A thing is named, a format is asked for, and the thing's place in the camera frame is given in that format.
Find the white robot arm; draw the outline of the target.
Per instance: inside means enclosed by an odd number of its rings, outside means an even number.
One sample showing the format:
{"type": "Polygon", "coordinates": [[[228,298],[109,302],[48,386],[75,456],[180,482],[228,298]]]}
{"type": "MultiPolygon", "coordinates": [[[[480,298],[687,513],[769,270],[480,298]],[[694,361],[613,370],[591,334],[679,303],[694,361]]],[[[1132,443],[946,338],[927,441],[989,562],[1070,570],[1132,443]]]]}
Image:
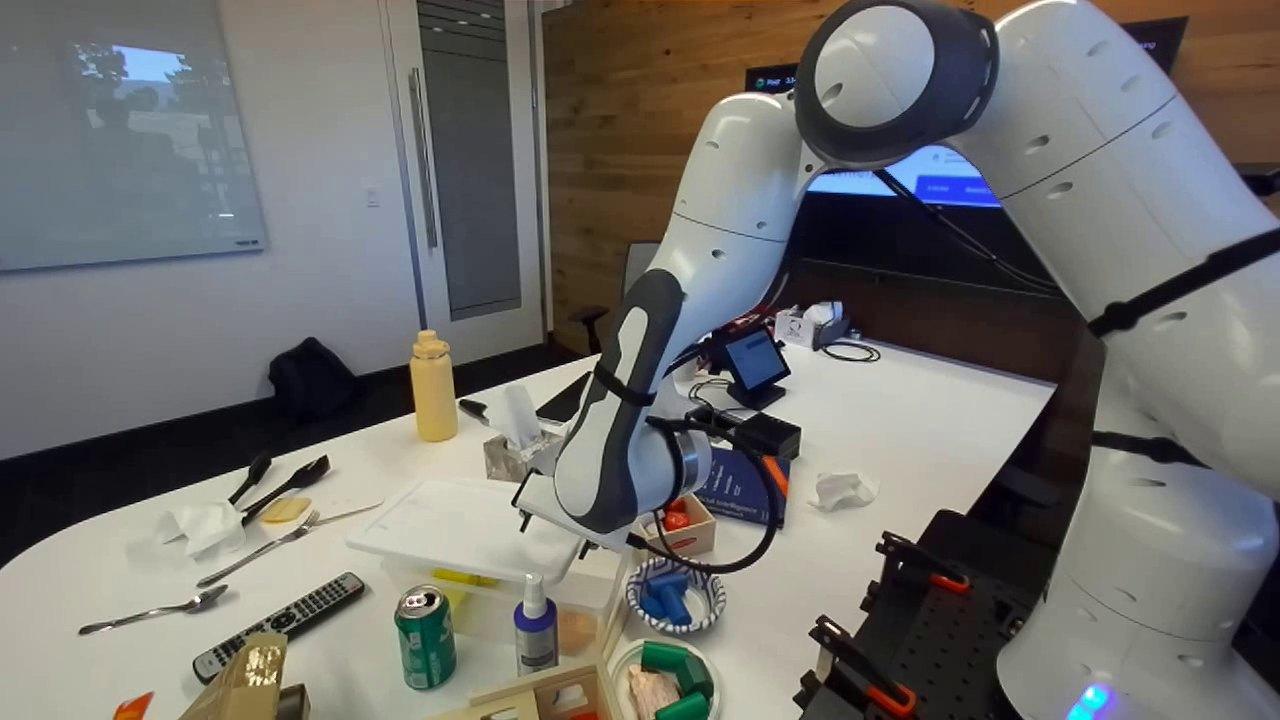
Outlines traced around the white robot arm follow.
{"type": "Polygon", "coordinates": [[[1091,0],[999,19],[849,0],[789,91],[711,104],[566,437],[554,509],[618,536],[670,502],[687,472],[656,415],[665,378],[766,302],[815,175],[926,146],[997,194],[1095,361],[1074,518],[997,687],[1020,720],[1280,720],[1235,657],[1277,565],[1280,222],[1091,0]]]}

